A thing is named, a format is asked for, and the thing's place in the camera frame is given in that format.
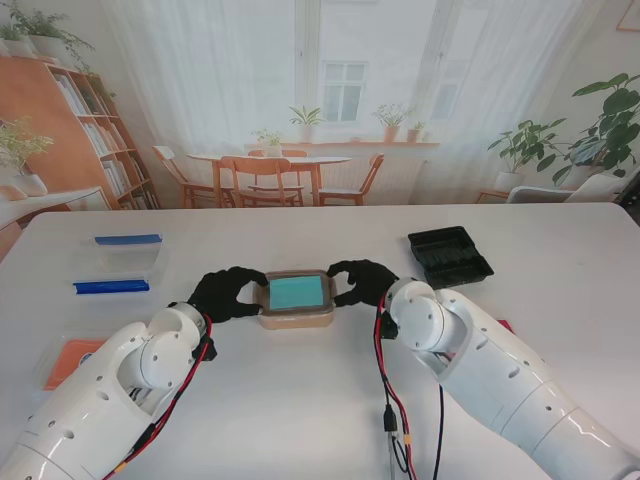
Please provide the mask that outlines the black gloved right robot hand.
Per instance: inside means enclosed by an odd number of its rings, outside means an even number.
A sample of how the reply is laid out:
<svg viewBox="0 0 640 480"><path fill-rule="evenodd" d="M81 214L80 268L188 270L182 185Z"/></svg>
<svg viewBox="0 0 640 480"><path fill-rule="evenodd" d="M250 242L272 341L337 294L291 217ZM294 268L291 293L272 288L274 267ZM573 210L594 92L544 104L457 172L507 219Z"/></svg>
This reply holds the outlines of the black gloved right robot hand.
<svg viewBox="0 0 640 480"><path fill-rule="evenodd" d="M347 283L353 288L334 297L336 307L359 303L376 307L386 292L399 279L387 267L371 260L342 260L329 266L326 274L333 278L338 274L348 275Z"/></svg>

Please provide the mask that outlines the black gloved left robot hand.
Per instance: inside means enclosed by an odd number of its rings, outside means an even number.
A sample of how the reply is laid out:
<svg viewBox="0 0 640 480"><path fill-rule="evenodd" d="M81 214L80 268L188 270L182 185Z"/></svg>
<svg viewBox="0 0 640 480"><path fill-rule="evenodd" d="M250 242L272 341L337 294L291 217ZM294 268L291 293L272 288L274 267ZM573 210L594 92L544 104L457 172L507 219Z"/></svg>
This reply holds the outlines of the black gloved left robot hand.
<svg viewBox="0 0 640 480"><path fill-rule="evenodd" d="M209 272L199 281L187 303L213 323L255 316L262 309L260 304L242 303L237 299L249 283L267 286L268 280L264 273L240 266Z"/></svg>

